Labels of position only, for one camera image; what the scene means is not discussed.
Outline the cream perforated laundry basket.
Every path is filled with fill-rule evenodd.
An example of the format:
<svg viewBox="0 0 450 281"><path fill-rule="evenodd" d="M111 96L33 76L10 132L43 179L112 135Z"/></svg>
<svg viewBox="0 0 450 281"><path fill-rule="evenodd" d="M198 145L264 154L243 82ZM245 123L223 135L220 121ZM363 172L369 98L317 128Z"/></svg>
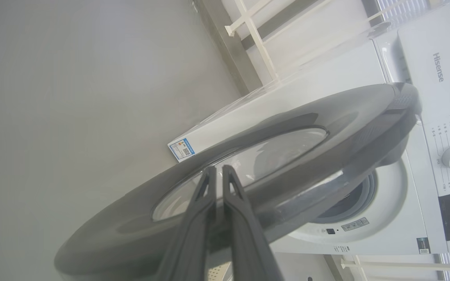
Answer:
<svg viewBox="0 0 450 281"><path fill-rule="evenodd" d="M206 281L233 281L232 262L210 268L207 271Z"/></svg>

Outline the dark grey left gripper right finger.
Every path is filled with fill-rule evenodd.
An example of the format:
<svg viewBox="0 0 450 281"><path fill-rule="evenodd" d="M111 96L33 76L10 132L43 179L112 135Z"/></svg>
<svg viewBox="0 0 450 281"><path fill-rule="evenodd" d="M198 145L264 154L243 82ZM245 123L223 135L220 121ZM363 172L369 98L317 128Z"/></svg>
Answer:
<svg viewBox="0 0 450 281"><path fill-rule="evenodd" d="M223 166L223 203L230 223L234 281L284 281L235 169Z"/></svg>

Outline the cream plastic rack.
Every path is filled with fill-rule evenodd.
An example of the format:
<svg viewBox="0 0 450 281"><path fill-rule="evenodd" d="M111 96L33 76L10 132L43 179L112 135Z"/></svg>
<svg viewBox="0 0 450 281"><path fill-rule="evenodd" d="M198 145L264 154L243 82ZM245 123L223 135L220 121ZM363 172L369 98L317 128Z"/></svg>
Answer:
<svg viewBox="0 0 450 281"><path fill-rule="evenodd" d="M266 83L370 28L362 0L220 0L233 32Z"/></svg>

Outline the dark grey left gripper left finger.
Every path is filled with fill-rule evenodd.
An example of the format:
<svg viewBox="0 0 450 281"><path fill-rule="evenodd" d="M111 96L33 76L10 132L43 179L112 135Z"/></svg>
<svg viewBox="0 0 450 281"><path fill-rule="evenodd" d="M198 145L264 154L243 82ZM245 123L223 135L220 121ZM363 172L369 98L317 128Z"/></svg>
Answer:
<svg viewBox="0 0 450 281"><path fill-rule="evenodd" d="M216 167L207 167L159 265L159 281L205 281L207 241L216 217Z"/></svg>

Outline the white front-load washing machine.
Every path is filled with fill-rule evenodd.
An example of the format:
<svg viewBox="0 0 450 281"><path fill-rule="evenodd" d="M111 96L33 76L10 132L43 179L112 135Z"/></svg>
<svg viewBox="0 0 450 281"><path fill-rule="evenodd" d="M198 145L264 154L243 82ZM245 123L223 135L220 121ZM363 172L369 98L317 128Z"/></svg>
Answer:
<svg viewBox="0 0 450 281"><path fill-rule="evenodd" d="M195 155L263 119L341 91L388 82L414 85L423 112L401 159L375 171L369 206L351 219L309 222L273 242L274 251L298 254L401 255L450 252L439 197L450 194L450 0L411 0L376 27L378 35L307 65L282 83L257 89L223 107L181 136ZM366 217L352 231L341 226ZM326 233L333 228L334 235Z"/></svg>

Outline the printed warning text label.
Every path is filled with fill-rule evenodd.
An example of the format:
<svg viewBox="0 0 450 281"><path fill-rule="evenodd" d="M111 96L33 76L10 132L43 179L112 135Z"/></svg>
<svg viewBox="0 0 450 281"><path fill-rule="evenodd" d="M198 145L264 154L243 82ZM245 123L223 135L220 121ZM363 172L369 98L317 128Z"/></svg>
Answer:
<svg viewBox="0 0 450 281"><path fill-rule="evenodd" d="M356 228L360 228L360 227L366 226L368 224L369 224L369 221L366 219L366 217L363 217L361 219L357 219L357 220L355 220L353 222L350 222L348 224L344 224L344 225L341 226L341 228L344 231L352 231L352 230L354 230Z"/></svg>

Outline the black round glass washer door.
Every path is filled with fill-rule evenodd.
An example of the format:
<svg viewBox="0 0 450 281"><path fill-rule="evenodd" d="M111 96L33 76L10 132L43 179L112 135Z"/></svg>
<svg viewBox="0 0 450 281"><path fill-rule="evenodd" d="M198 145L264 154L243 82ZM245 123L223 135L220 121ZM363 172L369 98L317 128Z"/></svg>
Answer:
<svg viewBox="0 0 450 281"><path fill-rule="evenodd" d="M207 167L216 167L216 217L206 269L232 262L223 166L232 166L268 244L342 200L405 150L421 114L404 82L350 89L276 114L174 165L85 222L57 251L66 281L159 281L159 265Z"/></svg>

